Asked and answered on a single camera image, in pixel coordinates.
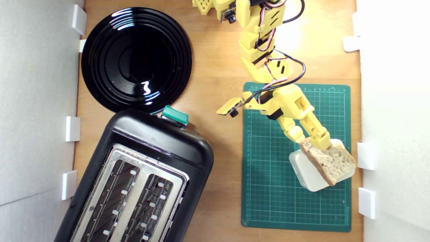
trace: wooden table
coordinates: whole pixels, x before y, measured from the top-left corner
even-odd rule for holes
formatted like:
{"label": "wooden table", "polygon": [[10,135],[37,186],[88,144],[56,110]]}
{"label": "wooden table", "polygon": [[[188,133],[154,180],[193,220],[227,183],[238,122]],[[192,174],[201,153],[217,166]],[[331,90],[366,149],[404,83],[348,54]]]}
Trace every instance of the wooden table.
{"label": "wooden table", "polygon": [[[86,34],[105,16],[122,8],[145,6],[175,18],[187,32],[193,49],[189,84],[172,105],[189,114],[190,122],[208,140],[215,163],[188,228],[185,242],[319,241],[361,242],[362,216],[358,213],[358,187],[362,174],[353,177],[352,231],[328,233],[244,228],[240,224],[242,118],[222,117],[215,111],[231,97],[240,96],[249,81],[240,63],[239,24],[219,24],[212,9],[201,16],[191,0],[86,0]],[[298,0],[288,0],[286,16],[299,10]],[[359,54],[345,53],[342,38],[352,34],[354,0],[306,0],[306,10],[296,21],[278,28],[276,47],[307,65],[302,83],[347,84],[351,87],[352,152],[361,139]],[[78,112],[82,118],[81,141],[76,143],[74,169],[78,179],[88,164],[112,112],[89,94],[80,72]]]}

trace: white bracket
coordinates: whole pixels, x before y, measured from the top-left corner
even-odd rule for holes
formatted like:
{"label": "white bracket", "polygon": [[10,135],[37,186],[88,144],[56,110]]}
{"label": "white bracket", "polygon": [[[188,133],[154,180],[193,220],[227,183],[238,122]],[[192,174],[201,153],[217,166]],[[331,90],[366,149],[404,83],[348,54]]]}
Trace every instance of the white bracket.
{"label": "white bracket", "polygon": [[79,42],[79,53],[83,52],[83,47],[85,45],[85,42],[86,42],[86,39],[80,40],[80,42]]}
{"label": "white bracket", "polygon": [[66,142],[80,140],[80,118],[66,117]]}
{"label": "white bracket", "polygon": [[370,219],[375,219],[374,191],[358,188],[358,212]]}
{"label": "white bracket", "polygon": [[357,143],[358,167],[375,170],[375,155],[373,146],[369,143]]}
{"label": "white bracket", "polygon": [[72,28],[74,28],[80,35],[85,35],[86,18],[86,12],[79,7],[79,5],[75,4],[73,6]]}
{"label": "white bracket", "polygon": [[351,52],[361,48],[360,36],[363,31],[363,21],[361,12],[357,11],[352,15],[352,25],[354,36],[345,36],[342,40],[344,50]]}
{"label": "white bracket", "polygon": [[72,197],[76,192],[77,186],[77,171],[69,171],[63,174],[63,187],[61,191],[61,200],[66,200]]}

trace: glossy black plate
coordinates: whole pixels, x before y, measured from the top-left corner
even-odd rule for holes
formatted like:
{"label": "glossy black plate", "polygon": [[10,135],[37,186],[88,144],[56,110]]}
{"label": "glossy black plate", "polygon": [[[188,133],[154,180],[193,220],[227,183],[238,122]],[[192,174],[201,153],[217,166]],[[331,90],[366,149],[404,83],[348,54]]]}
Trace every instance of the glossy black plate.
{"label": "glossy black plate", "polygon": [[188,38],[174,19],[134,7],[113,13],[94,27],[81,66],[90,93],[107,109],[154,113],[180,96],[191,63]]}

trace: green cutting mat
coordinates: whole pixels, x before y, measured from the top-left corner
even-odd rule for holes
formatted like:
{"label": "green cutting mat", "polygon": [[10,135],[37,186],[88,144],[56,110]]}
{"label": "green cutting mat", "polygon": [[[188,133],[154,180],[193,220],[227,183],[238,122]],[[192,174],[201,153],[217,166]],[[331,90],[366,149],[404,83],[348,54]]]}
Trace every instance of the green cutting mat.
{"label": "green cutting mat", "polygon": [[[298,84],[315,115],[351,152],[350,88]],[[246,83],[245,91],[262,84]],[[318,192],[303,188],[288,156],[298,144],[278,122],[255,110],[243,112],[242,225],[288,230],[351,231],[351,179]]]}

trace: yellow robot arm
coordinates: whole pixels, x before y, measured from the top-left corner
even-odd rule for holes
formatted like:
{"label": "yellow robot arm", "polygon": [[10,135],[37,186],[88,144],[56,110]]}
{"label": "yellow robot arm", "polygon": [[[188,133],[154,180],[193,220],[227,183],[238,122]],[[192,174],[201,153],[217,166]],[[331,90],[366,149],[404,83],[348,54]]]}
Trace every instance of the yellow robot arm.
{"label": "yellow robot arm", "polygon": [[[269,119],[277,120],[284,134],[297,143],[305,138],[303,130],[295,125],[294,120],[299,120],[311,137],[311,143],[319,149],[326,149],[330,145],[330,134],[315,117],[314,107],[301,89],[293,84],[304,74],[304,64],[274,49],[276,27],[283,23],[285,2],[286,0],[193,0],[193,5],[201,12],[201,7],[206,4],[214,7],[220,22],[238,21],[243,29],[239,40],[241,62],[253,82],[267,84],[257,95],[243,92],[242,97],[230,99],[217,113],[235,117],[239,108],[259,110]],[[301,76],[293,81],[287,78],[292,73],[288,59],[303,66]]]}

